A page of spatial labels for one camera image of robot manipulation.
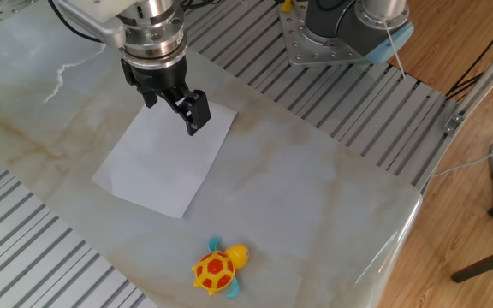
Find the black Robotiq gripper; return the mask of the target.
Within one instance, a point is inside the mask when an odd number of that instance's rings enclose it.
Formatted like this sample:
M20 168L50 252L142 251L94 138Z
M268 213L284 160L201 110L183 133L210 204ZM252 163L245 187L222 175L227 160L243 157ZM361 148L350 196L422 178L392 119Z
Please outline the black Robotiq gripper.
M150 90L142 93L146 107L150 109L157 103L157 94L154 91L161 91L160 96L186 123L190 136L195 135L211 119L206 94L201 90L190 91L187 86L185 57L170 67L161 69L136 68L124 59L121 59L121 64L129 85Z

